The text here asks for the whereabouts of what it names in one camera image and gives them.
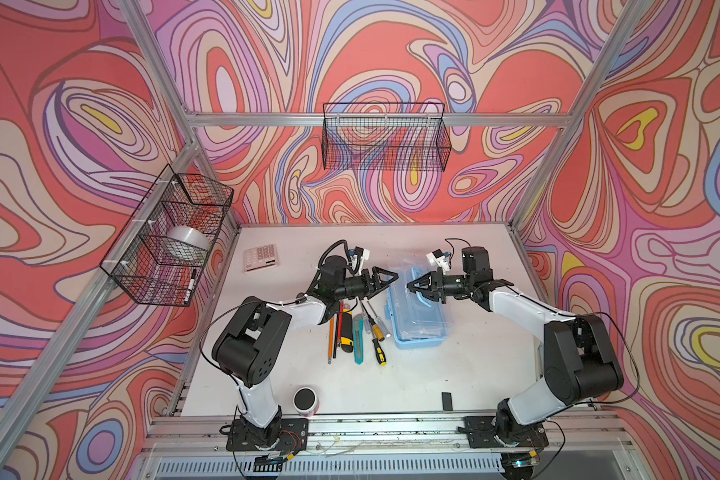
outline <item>orange pencil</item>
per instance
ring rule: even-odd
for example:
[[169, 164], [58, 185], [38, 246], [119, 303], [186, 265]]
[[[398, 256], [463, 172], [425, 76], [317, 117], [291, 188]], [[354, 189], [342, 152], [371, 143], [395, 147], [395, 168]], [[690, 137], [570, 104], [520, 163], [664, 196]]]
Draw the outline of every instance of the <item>orange pencil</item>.
[[328, 333], [328, 364], [331, 364], [331, 354], [333, 354], [333, 319], [331, 317], [331, 331]]

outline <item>screwdriver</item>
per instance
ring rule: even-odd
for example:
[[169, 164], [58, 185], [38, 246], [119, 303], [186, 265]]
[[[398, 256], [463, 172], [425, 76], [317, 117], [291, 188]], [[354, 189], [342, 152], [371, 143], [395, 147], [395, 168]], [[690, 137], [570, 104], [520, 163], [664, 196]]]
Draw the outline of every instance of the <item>screwdriver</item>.
[[368, 311], [365, 309], [365, 304], [363, 302], [360, 302], [360, 305], [362, 305], [362, 310], [365, 312], [365, 315], [368, 317], [368, 323], [371, 325], [371, 330], [373, 331], [374, 336], [376, 339], [380, 342], [384, 341], [384, 333], [382, 333], [382, 329], [378, 328], [378, 325], [376, 325], [376, 322], [373, 321], [373, 318], [368, 314]]
[[376, 355], [376, 361], [379, 365], [384, 366], [387, 364], [387, 356], [384, 354], [382, 346], [378, 344], [378, 339], [373, 339], [373, 352]]

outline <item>black mounting plate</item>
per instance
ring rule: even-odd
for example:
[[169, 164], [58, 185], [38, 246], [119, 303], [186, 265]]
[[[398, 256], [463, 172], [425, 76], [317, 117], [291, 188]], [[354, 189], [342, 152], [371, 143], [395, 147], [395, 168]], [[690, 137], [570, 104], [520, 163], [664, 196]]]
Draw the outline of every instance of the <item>black mounting plate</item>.
[[[493, 426], [491, 425], [494, 418], [488, 417], [464, 417], [464, 427], [467, 430], [467, 440], [469, 440], [470, 448], [505, 448], [496, 439]], [[547, 434], [542, 431], [531, 429], [528, 431], [528, 437], [520, 441], [518, 447], [546, 448], [549, 446]]]
[[[230, 434], [226, 437], [226, 450], [228, 452], [268, 452], [268, 450], [261, 450], [253, 441], [248, 438], [246, 429], [242, 424], [243, 420], [237, 418], [232, 427], [230, 428]], [[283, 418], [281, 430], [288, 430], [297, 434], [302, 440], [301, 447], [298, 449], [304, 449], [307, 447], [307, 435], [309, 434], [309, 420], [307, 418]], [[296, 450], [296, 440], [288, 433], [281, 432], [275, 446], [270, 450], [271, 452], [288, 452], [290, 450]]]

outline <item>black bracket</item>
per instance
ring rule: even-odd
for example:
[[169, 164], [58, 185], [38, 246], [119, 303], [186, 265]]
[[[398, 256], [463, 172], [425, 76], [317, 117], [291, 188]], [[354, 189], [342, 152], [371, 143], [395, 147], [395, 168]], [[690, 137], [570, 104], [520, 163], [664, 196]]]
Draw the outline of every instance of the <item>black bracket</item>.
[[[256, 437], [253, 436], [244, 424], [244, 418], [237, 418], [230, 434], [226, 438], [226, 450], [228, 452], [266, 452], [256, 446]], [[272, 447], [272, 452], [289, 452], [291, 450], [303, 450], [307, 447], [307, 436], [309, 434], [309, 420], [307, 418], [283, 418], [281, 420], [281, 431], [277, 443]], [[301, 439], [301, 445], [296, 444], [296, 439], [285, 430], [295, 433]]]
[[[494, 417], [464, 417], [464, 428], [460, 433], [467, 434], [470, 448], [504, 448], [505, 444], [496, 439], [496, 429], [493, 426]], [[549, 446], [547, 433], [543, 428], [528, 428], [525, 438], [518, 438], [518, 447], [546, 448]]]

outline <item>black eraser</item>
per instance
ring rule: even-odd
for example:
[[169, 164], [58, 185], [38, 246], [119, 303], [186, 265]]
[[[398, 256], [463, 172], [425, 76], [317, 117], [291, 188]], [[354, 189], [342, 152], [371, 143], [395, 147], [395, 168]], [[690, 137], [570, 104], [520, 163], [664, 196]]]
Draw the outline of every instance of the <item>black eraser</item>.
[[443, 411], [452, 412], [454, 410], [454, 400], [450, 392], [443, 392]]

